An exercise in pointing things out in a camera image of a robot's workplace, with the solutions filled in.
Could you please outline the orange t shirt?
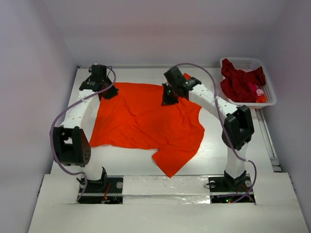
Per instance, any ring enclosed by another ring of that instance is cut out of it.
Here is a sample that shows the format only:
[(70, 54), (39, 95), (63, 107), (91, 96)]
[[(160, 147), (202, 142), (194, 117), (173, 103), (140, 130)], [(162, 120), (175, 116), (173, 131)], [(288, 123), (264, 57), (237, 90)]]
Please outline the orange t shirt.
[(118, 95), (100, 101), (90, 146), (156, 149), (152, 159), (171, 178), (200, 148), (205, 133), (199, 122), (201, 107), (182, 98), (163, 106), (163, 88), (155, 84), (115, 86)]

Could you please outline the white plastic basket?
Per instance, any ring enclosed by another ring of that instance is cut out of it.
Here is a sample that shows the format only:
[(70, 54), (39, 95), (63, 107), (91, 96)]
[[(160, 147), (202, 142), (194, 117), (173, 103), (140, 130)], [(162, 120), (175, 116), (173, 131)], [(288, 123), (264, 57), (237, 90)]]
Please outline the white plastic basket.
[(264, 67), (255, 58), (226, 57), (220, 60), (221, 90), (229, 102), (260, 109), (276, 104), (276, 96)]

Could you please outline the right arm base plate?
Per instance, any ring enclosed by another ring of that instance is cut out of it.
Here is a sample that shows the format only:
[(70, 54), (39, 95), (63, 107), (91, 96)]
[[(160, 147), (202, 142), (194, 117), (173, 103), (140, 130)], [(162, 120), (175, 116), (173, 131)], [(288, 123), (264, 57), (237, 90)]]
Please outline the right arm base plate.
[(204, 188), (209, 190), (210, 202), (229, 204), (237, 203), (255, 203), (255, 196), (252, 189), (249, 174), (235, 186), (230, 186), (224, 176), (212, 176), (208, 178), (208, 183)]

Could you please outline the pink garment in basket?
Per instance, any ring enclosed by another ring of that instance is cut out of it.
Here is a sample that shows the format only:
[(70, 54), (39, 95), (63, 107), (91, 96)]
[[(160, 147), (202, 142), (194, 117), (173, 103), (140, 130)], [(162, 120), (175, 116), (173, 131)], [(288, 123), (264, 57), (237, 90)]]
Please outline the pink garment in basket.
[(258, 97), (262, 96), (264, 92), (258, 88), (258, 86), (254, 83), (248, 83), (248, 87), (253, 94), (256, 94)]

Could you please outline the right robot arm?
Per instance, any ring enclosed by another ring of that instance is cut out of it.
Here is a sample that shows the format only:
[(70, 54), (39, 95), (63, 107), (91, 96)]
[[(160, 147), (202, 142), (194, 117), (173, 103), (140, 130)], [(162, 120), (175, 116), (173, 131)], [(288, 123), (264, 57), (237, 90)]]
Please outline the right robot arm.
[(171, 67), (164, 76), (167, 82), (163, 84), (163, 105), (177, 104), (180, 98), (185, 98), (220, 121), (222, 140), (227, 146), (224, 185), (228, 190), (237, 189), (246, 176), (246, 150), (255, 131), (250, 109), (225, 101), (197, 78), (186, 78), (177, 66)]

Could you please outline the dark red t shirt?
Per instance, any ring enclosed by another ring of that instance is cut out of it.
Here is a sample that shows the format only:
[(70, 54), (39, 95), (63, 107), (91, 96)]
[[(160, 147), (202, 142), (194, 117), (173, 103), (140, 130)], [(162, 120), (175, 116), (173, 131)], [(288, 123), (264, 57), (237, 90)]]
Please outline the dark red t shirt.
[(234, 102), (256, 103), (257, 95), (251, 92), (248, 83), (254, 83), (258, 88), (266, 85), (262, 67), (245, 72), (235, 69), (228, 59), (224, 59), (222, 61), (221, 74), (225, 78), (220, 83), (221, 89), (226, 97)]

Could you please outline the small orange garment in basket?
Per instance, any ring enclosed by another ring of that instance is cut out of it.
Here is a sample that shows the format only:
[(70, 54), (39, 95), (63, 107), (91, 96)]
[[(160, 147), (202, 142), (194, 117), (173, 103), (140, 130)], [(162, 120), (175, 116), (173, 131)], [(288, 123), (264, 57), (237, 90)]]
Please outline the small orange garment in basket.
[(267, 99), (266, 99), (266, 96), (264, 94), (258, 96), (256, 99), (256, 103), (266, 103), (266, 102), (267, 102)]

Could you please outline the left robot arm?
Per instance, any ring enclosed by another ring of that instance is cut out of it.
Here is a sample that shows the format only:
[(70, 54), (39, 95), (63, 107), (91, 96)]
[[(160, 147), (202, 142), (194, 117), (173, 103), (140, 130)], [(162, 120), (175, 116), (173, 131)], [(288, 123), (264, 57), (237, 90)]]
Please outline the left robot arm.
[(112, 67), (92, 65), (89, 76), (78, 88), (75, 102), (59, 114), (65, 116), (64, 121), (56, 126), (59, 120), (56, 117), (50, 130), (51, 149), (58, 166), (71, 176), (81, 175), (80, 183), (98, 192), (107, 188), (107, 174), (91, 159), (91, 147), (83, 127), (100, 100), (109, 100), (118, 94), (115, 82), (107, 74), (112, 70)]

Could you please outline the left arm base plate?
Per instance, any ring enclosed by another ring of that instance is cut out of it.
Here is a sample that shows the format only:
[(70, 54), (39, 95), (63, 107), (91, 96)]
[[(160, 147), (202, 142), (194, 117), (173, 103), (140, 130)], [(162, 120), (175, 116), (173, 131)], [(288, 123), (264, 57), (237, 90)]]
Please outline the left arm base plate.
[(106, 184), (88, 181), (86, 190), (78, 200), (80, 204), (122, 204), (123, 176), (107, 178)]

